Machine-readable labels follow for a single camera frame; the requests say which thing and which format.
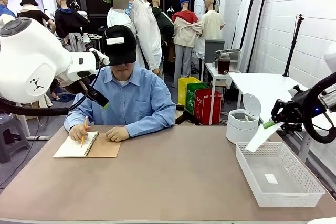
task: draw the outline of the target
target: spiral notebook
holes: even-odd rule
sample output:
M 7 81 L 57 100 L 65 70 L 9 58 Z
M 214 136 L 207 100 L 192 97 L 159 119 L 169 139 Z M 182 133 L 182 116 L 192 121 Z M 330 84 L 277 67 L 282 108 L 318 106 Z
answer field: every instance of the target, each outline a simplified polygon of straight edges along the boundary
M 119 148 L 120 143 L 109 141 L 105 134 L 99 135 L 98 131 L 91 131 L 88 132 L 83 146 L 67 137 L 53 157 L 116 157 Z

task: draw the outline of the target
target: white basket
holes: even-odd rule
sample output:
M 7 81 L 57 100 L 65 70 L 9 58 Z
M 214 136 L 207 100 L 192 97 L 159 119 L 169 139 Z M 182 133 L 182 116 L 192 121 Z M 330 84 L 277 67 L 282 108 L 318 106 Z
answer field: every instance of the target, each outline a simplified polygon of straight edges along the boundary
M 265 142 L 254 153 L 247 144 L 236 144 L 236 157 L 260 207 L 314 207 L 326 193 L 284 143 Z

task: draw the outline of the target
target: black jacket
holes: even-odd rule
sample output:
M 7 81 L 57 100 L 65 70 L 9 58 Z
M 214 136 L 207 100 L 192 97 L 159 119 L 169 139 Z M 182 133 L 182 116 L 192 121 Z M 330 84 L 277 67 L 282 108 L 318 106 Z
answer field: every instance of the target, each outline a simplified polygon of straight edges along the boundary
M 69 33 L 80 33 L 81 27 L 86 27 L 89 22 L 75 10 L 70 12 L 55 11 L 56 33 L 60 38 L 65 38 Z
M 158 7 L 152 7 L 152 12 L 156 18 L 163 40 L 165 42 L 170 41 L 174 35 L 173 21 Z

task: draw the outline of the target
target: pencil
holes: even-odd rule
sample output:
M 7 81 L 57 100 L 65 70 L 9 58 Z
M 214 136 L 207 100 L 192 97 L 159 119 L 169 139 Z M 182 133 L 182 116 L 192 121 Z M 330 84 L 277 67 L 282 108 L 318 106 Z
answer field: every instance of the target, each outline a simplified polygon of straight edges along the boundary
M 84 129 L 86 129 L 86 126 L 88 124 L 88 116 L 86 116 L 85 118 L 85 125 L 84 125 Z M 82 142 L 81 142 L 81 148 L 83 147 L 83 143 L 84 143 L 84 135 L 82 136 Z

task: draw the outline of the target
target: tan tabletop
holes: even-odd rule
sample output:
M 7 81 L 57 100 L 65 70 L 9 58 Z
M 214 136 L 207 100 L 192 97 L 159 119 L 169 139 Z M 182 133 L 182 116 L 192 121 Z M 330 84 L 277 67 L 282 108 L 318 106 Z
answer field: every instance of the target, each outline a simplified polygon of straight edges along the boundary
M 122 143 L 117 158 L 52 158 L 67 137 L 61 128 L 2 192 L 0 218 L 181 223 L 336 215 L 328 193 L 314 208 L 260 208 L 225 132 L 224 126 L 175 126 Z

